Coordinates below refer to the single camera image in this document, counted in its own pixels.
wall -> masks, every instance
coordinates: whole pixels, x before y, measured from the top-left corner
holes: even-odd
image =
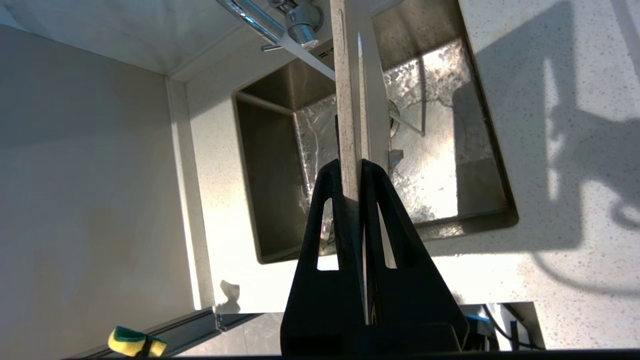
[[[0,24],[162,74],[243,26],[215,0],[0,0]]]
[[[193,310],[164,76],[0,26],[0,348]]]

water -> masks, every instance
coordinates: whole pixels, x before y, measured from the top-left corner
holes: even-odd
[[[307,63],[312,68],[318,70],[326,77],[335,81],[335,71],[321,63],[315,56],[311,55],[304,47],[300,46],[297,42],[295,42],[287,33],[285,33],[278,45],[282,46],[284,49],[297,56],[300,60]]]

countertop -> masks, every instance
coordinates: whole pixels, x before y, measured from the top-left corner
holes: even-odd
[[[640,346],[640,3],[460,5],[520,220],[427,249],[462,303],[533,301],[548,348]],[[237,39],[186,83],[202,255],[217,312],[280,312],[296,262],[257,261],[231,96],[292,56]]]

yellow sponge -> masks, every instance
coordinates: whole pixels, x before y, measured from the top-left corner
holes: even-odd
[[[147,339],[151,341],[148,354],[141,354]],[[160,357],[166,349],[166,343],[159,338],[153,338],[122,326],[113,329],[109,335],[108,345],[111,350],[127,356]]]

sink basin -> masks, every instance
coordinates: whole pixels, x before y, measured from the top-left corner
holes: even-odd
[[[373,24],[396,114],[391,141],[375,146],[395,150],[388,172],[422,240],[515,225],[458,4],[404,0]],[[331,41],[312,53],[333,68]],[[338,156],[335,83],[294,60],[235,98],[257,258],[295,259],[316,174]],[[330,209],[321,255],[335,252]]]

